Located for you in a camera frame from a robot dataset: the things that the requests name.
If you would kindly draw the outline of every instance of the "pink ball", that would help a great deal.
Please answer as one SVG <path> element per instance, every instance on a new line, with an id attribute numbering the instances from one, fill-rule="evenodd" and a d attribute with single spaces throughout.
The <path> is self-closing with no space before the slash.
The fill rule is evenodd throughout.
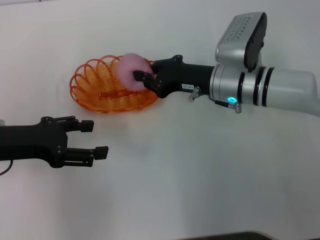
<path id="1" fill-rule="evenodd" d="M 142 81 L 136 81 L 134 71 L 144 71 L 153 74 L 149 63 L 141 56 L 135 53 L 123 55 L 117 65 L 117 75 L 122 85 L 131 91 L 145 90 Z"/>

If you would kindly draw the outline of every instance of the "black cable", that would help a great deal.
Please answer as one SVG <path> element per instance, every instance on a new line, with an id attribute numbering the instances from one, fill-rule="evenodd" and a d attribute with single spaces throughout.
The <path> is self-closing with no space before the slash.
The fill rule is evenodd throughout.
<path id="1" fill-rule="evenodd" d="M 0 176 L 2 176 L 3 174 L 6 174 L 11 169 L 12 164 L 14 164 L 14 161 L 10 160 L 10 165 L 8 166 L 8 168 L 6 170 L 4 170 L 3 172 L 0 173 Z"/>

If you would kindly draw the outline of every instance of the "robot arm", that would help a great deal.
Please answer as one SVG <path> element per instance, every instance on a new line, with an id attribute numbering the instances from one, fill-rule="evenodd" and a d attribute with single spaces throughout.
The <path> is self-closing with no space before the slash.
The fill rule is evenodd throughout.
<path id="1" fill-rule="evenodd" d="M 320 116 L 317 81 L 311 72 L 262 66 L 267 15 L 235 16 L 216 47 L 216 66 L 183 63 L 181 55 L 154 61 L 155 77 L 135 71 L 134 77 L 159 98 L 181 91 L 189 100 L 207 95 L 216 104 L 241 113 L 242 104 Z"/>
<path id="2" fill-rule="evenodd" d="M 94 121 L 79 122 L 74 116 L 44 116 L 38 124 L 28 126 L 5 126 L 0 120 L 0 161 L 42 159 L 52 168 L 92 167 L 94 160 L 107 158 L 109 148 L 68 148 L 67 132 L 87 133 L 93 128 Z"/>

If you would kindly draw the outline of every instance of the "black stripe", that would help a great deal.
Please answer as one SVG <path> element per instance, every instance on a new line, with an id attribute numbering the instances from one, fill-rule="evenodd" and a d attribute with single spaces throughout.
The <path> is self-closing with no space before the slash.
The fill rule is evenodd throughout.
<path id="1" fill-rule="evenodd" d="M 268 86 L 271 78 L 271 74 L 275 68 L 270 67 L 268 72 L 266 73 L 265 80 L 264 80 L 264 86 L 263 86 L 263 92 L 262 92 L 262 106 L 267 106 L 267 93 L 268 93 Z"/>
<path id="2" fill-rule="evenodd" d="M 238 83 L 238 91 L 237 91 L 237 100 L 240 104 L 242 104 L 242 86 L 244 84 L 244 80 L 245 80 L 245 73 L 241 72 L 240 77 L 239 77 L 239 83 Z"/>
<path id="3" fill-rule="evenodd" d="M 266 67 L 262 66 L 259 70 L 258 76 L 255 79 L 254 90 L 253 90 L 253 104 L 258 106 L 258 92 L 259 92 L 259 85 L 262 79 L 262 75 L 264 74 Z"/>

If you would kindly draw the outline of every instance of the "label sticker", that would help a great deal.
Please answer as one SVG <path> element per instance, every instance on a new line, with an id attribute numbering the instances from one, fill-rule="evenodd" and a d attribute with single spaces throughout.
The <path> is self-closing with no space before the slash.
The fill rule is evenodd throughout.
<path id="1" fill-rule="evenodd" d="M 188 89 L 188 90 L 195 90 L 194 85 L 189 85 L 189 84 L 182 84 L 183 89 Z"/>

